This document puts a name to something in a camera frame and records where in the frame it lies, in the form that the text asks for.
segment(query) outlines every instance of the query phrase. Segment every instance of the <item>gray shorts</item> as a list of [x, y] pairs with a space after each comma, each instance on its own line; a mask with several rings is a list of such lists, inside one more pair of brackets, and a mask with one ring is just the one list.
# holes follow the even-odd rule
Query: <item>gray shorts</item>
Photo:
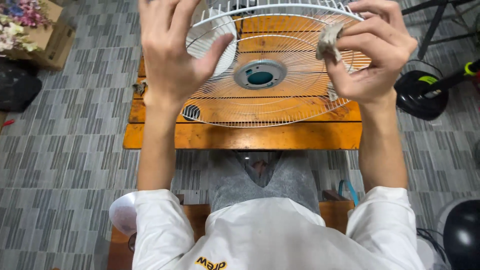
[[306, 151], [279, 152], [261, 177], [231, 150], [212, 150], [208, 159], [208, 197], [212, 212], [248, 200], [280, 197], [320, 214]]

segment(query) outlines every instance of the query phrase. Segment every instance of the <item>hand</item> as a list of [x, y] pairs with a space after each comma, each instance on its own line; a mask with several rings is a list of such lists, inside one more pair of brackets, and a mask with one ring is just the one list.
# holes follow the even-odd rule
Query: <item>hand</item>
[[348, 74], [342, 61], [335, 64], [334, 58], [325, 54], [328, 76], [339, 97], [361, 105], [391, 100], [396, 96], [393, 84], [417, 41], [408, 34], [398, 3], [360, 0], [348, 6], [353, 12], [363, 12], [366, 20], [344, 29], [336, 46], [340, 51], [360, 51], [372, 62], [369, 67]]
[[187, 53], [186, 37], [200, 0], [139, 0], [142, 47], [148, 92], [147, 107], [173, 106], [185, 101], [212, 76], [232, 34], [219, 37], [201, 59]]

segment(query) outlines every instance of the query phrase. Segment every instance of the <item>white wire fan guard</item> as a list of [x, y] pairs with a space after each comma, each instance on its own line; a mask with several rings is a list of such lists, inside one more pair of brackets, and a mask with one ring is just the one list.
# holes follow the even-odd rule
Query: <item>white wire fan guard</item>
[[[219, 36], [232, 33], [234, 39], [212, 78], [185, 103], [184, 118], [221, 126], [265, 127], [306, 120], [349, 102], [329, 99], [327, 89], [332, 84], [325, 62], [315, 58], [315, 48], [326, 25], [350, 26], [362, 18], [335, 1], [257, 0], [256, 6], [249, 6], [250, 2], [219, 4], [193, 22], [186, 45], [197, 58]], [[241, 8], [231, 10], [233, 5]], [[360, 52], [341, 54], [349, 72], [371, 62]]]

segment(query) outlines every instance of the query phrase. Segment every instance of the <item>white long-sleeve shirt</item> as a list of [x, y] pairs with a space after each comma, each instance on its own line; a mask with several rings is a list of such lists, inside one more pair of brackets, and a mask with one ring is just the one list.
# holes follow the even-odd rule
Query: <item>white long-sleeve shirt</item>
[[133, 270], [422, 270], [403, 188], [376, 187], [349, 213], [346, 235], [288, 198], [245, 201], [193, 230], [168, 190], [140, 191]]

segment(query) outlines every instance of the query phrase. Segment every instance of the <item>yellow logo print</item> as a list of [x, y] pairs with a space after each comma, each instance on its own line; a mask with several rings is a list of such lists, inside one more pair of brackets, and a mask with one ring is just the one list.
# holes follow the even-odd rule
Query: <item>yellow logo print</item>
[[205, 267], [207, 270], [222, 270], [227, 267], [227, 262], [219, 262], [219, 263], [213, 263], [209, 260], [207, 260], [204, 257], [199, 257], [195, 264], [200, 264], [201, 266]]

